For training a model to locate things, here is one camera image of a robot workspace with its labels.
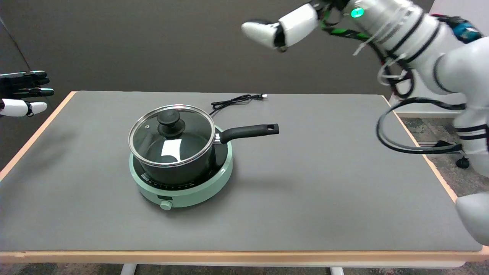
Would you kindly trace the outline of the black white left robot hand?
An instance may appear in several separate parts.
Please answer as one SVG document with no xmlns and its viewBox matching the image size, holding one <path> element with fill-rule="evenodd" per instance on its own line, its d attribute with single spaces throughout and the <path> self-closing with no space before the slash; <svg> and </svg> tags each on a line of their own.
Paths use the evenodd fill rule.
<svg viewBox="0 0 489 275">
<path fill-rule="evenodd" d="M 44 112 L 48 104 L 25 99 L 54 95 L 54 89 L 43 88 L 50 82 L 43 70 L 0 75 L 0 114 L 9 117 L 32 117 Z"/>
</svg>

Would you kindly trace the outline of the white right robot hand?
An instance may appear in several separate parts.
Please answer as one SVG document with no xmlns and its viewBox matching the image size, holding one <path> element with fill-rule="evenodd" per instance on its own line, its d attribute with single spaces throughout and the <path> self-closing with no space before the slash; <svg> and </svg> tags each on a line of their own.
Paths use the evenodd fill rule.
<svg viewBox="0 0 489 275">
<path fill-rule="evenodd" d="M 335 23 L 329 23 L 327 19 L 332 9 L 342 11 L 348 3 L 348 0 L 311 0 L 275 23 L 264 19 L 246 21 L 241 25 L 241 31 L 259 45 L 286 52 L 317 27 L 333 36 L 345 36 L 346 30 L 335 28 Z"/>
</svg>

